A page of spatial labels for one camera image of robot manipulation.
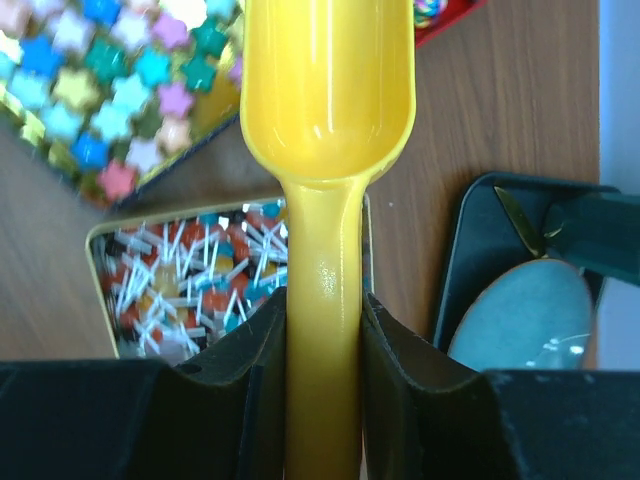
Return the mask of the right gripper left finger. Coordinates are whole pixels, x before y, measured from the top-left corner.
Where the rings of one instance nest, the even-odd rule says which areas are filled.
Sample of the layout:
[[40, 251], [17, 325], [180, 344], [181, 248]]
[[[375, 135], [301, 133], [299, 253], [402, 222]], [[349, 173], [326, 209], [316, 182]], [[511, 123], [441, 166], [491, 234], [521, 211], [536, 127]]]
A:
[[279, 479], [286, 292], [177, 366], [1, 367], [5, 479]]

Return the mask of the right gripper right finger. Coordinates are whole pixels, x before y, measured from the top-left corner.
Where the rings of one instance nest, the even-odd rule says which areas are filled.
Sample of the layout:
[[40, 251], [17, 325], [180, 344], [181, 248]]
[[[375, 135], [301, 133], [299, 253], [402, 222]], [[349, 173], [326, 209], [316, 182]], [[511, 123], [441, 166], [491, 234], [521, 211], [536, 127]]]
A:
[[633, 372], [477, 373], [372, 295], [361, 323], [364, 434], [373, 479], [635, 479]]

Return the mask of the gold tin of lollipops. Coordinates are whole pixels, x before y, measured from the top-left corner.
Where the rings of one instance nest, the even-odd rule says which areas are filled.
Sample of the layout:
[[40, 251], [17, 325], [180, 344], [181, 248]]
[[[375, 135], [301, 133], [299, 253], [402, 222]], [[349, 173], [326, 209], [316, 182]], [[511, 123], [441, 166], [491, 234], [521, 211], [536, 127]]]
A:
[[86, 252], [116, 356], [176, 365], [245, 323], [288, 281], [288, 226], [271, 198], [94, 228]]

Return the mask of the tin of star candies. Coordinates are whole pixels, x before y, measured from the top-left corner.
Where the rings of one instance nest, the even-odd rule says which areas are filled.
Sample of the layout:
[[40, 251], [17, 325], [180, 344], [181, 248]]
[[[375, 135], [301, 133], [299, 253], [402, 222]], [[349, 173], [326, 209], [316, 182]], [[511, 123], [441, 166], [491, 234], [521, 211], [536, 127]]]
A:
[[1, 117], [112, 209], [237, 117], [241, 1], [5, 1]]

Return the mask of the yellow plastic scoop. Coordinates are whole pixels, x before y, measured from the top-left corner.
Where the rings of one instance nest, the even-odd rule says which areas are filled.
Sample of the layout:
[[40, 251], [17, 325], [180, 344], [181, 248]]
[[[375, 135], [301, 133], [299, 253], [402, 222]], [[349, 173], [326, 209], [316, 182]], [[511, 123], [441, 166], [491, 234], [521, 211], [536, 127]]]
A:
[[409, 1], [249, 1], [241, 128], [288, 209], [288, 479], [361, 464], [362, 204], [416, 115]]

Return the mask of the red tin swirl lollipops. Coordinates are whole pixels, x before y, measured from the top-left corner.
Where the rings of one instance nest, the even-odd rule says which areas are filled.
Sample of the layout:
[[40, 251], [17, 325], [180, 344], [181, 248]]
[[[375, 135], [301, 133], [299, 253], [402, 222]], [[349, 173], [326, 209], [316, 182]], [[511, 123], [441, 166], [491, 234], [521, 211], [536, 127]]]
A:
[[419, 48], [486, 3], [487, 0], [414, 1], [415, 46]]

